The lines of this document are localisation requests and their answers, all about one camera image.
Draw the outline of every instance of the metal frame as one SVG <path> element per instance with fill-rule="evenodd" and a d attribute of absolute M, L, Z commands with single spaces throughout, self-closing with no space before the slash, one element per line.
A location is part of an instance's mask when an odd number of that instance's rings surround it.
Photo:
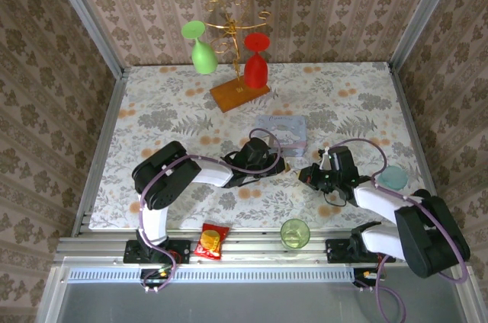
<path fill-rule="evenodd" d="M 422 175 L 425 188 L 431 194 L 437 195 L 434 181 L 432 180 L 432 176 L 429 170 L 429 165 L 427 164 L 425 154 L 422 150 L 422 144 L 420 143 L 419 134 L 417 133 L 417 129 L 415 128 L 412 113 L 410 112 L 410 107 L 406 100 L 405 92 L 403 91 L 402 84 L 400 83 L 400 77 L 398 76 L 397 70 L 391 64 L 389 64 L 389 67 L 393 86 L 395 87 L 396 95 L 400 102 L 400 109 L 402 110 L 403 119 L 405 120 L 406 129 L 409 132 L 410 139 L 412 140 L 413 151 L 415 152 L 415 156 L 417 158 L 417 161 L 419 162 L 419 170 L 420 174 Z"/>
<path fill-rule="evenodd" d="M 105 162 L 107 161 L 112 134 L 115 129 L 115 123 L 117 122 L 117 114 L 122 103 L 122 98 L 124 98 L 129 72 L 129 70 L 124 71 L 121 80 L 115 82 L 114 91 L 112 92 L 107 114 L 105 115 L 104 125 L 101 128 L 97 148 L 93 156 L 93 162 L 86 179 L 85 189 L 83 190 L 78 212 L 76 213 L 75 224 L 71 233 L 72 237 L 78 236 L 82 227 L 83 218 L 92 211 L 93 204 L 97 198 L 98 187 L 100 186 L 101 176 L 104 171 Z"/>
<path fill-rule="evenodd" d="M 86 0 L 69 0 L 76 13 L 82 20 L 88 34 L 97 46 L 100 54 L 103 56 L 108 67 L 114 74 L 114 77 L 119 80 L 122 77 L 123 66 L 117 58 L 117 54 L 112 49 L 103 30 L 100 28 L 95 15 Z"/>
<path fill-rule="evenodd" d="M 310 242 L 305 251 L 295 253 L 286 251 L 281 244 L 280 233 L 277 229 L 263 229 L 262 232 L 246 231 L 231 232 L 223 245 L 225 258 L 218 264 L 193 256 L 190 264 L 180 266 L 188 278 L 188 273 L 195 273 L 193 280 L 186 283 L 202 283 L 199 277 L 202 273 L 219 273 L 222 271 L 266 271 L 266 273 L 298 272 L 308 273 L 321 271 L 322 273 L 348 273 L 351 267 L 373 267 L 376 264 L 355 264 L 345 266 L 328 264 L 324 253 L 324 243 L 328 238 L 345 238 L 349 236 L 349 229 L 312 230 Z M 169 231 L 170 238 L 189 238 L 193 244 L 200 237 L 200 231 L 188 232 L 181 230 Z M 82 233 L 78 238 L 61 238 L 58 252 L 55 256 L 53 267 L 47 281 L 46 289 L 39 307 L 37 322 L 56 322 L 63 304 L 67 283 L 71 281 L 71 272 L 77 272 L 80 267 L 83 270 L 99 271 L 103 269 L 107 274 L 105 282 L 117 282 L 116 277 L 110 277 L 108 270 L 113 275 L 130 270 L 140 270 L 138 264 L 123 264 L 125 241 L 133 238 L 133 233 Z M 144 265 L 143 268 L 160 268 L 159 265 Z M 405 263 L 395 263 L 388 267 L 408 268 Z M 461 275 L 461 269 L 451 269 L 454 278 Z M 461 307 L 468 322 L 485 322 L 486 310 L 480 290 L 471 266 L 468 266 L 469 279 L 466 283 L 456 285 Z M 319 282 L 320 277 L 309 282 Z M 138 279 L 131 279 L 126 283 L 139 283 Z M 269 282 L 268 275 L 262 275 L 254 283 Z"/>
<path fill-rule="evenodd" d="M 396 70 L 400 70 L 404 64 L 439 1 L 440 0 L 420 0 L 419 5 L 413 13 L 412 18 L 391 57 L 390 63 Z"/>
<path fill-rule="evenodd" d="M 68 283 L 140 283 L 139 267 L 73 267 Z M 354 268 L 335 267 L 220 267 L 178 268 L 172 283 L 353 283 Z"/>

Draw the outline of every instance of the floral tablecloth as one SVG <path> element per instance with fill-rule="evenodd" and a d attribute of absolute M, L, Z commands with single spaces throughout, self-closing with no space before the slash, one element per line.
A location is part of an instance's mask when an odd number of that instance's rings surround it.
<path fill-rule="evenodd" d="M 203 222 L 234 228 L 279 227 L 290 218 L 310 228 L 351 228 L 381 218 L 347 205 L 328 205 L 320 192 L 298 181 L 298 171 L 317 162 L 317 149 L 351 137 L 380 144 L 390 165 L 409 175 L 408 191 L 423 187 L 419 166 L 386 63 L 270 64 L 271 91 L 222 114 L 209 90 L 234 78 L 231 66 L 211 75 L 192 66 L 136 67 L 111 140 L 101 185 L 91 215 L 91 229 L 138 226 L 137 194 L 131 172 L 142 160 L 172 140 L 193 154 L 219 158 L 247 141 L 262 114 L 304 115 L 307 151 L 287 158 L 291 171 L 240 188 L 191 184 L 170 206 L 168 227 L 200 228 Z M 382 165 L 378 151 L 366 144 L 349 148 L 361 174 Z M 341 203 L 336 194 L 331 203 Z"/>

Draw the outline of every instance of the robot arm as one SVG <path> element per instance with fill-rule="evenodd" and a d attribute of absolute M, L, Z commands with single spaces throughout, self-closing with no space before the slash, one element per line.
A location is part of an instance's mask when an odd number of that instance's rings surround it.
<path fill-rule="evenodd" d="M 186 149 L 179 142 L 170 142 L 139 164 L 132 173 L 137 193 L 141 195 L 146 185 L 162 169 L 186 155 Z M 276 158 L 276 154 L 269 154 L 269 147 L 263 140 L 251 138 L 239 152 L 230 153 L 223 160 L 234 168 L 258 171 L 272 166 Z M 225 188 L 238 187 L 281 173 L 284 169 L 283 158 L 278 159 L 270 171 L 253 176 L 202 157 L 186 159 L 168 170 L 147 192 L 142 216 L 146 236 L 154 245 L 166 241 L 168 208 L 191 182 Z"/>
<path fill-rule="evenodd" d="M 357 262 L 371 252 L 382 253 L 405 260 L 412 271 L 420 277 L 428 277 L 458 263 L 451 247 L 434 224 L 418 209 L 401 198 L 378 190 L 371 179 L 360 176 L 352 154 L 346 146 L 331 148 L 325 155 L 329 163 L 317 163 L 301 170 L 299 179 L 324 193 L 334 190 L 351 205 L 369 209 L 390 220 L 395 226 L 370 222 L 352 231 L 348 251 Z M 424 206 L 451 236 L 466 261 L 470 249 L 454 221 L 445 202 L 440 197 L 431 197 L 427 191 L 409 196 Z"/>

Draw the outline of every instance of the snack bag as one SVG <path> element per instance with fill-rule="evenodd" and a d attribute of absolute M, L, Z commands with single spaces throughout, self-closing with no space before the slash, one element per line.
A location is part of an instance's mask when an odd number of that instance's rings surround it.
<path fill-rule="evenodd" d="M 195 248 L 194 253 L 197 256 L 210 258 L 211 260 L 220 259 L 222 242 L 227 237 L 229 228 L 204 223 L 201 230 L 200 240 Z"/>

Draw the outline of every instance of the wine glass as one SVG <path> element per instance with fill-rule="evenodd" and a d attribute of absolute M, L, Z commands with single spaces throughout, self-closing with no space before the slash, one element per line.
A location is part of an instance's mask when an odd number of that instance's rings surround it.
<path fill-rule="evenodd" d="M 185 39 L 194 39 L 195 45 L 191 51 L 191 61 L 195 70 L 200 74 L 210 74 L 217 69 L 217 56 L 208 43 L 198 39 L 205 32 L 205 24 L 202 21 L 190 21 L 181 29 L 181 35 Z"/>
<path fill-rule="evenodd" d="M 255 52 L 244 67 L 244 82 L 250 88 L 262 88 L 268 82 L 268 64 L 258 52 L 266 50 L 269 43 L 269 37 L 259 32 L 249 34 L 244 39 L 246 47 Z"/>

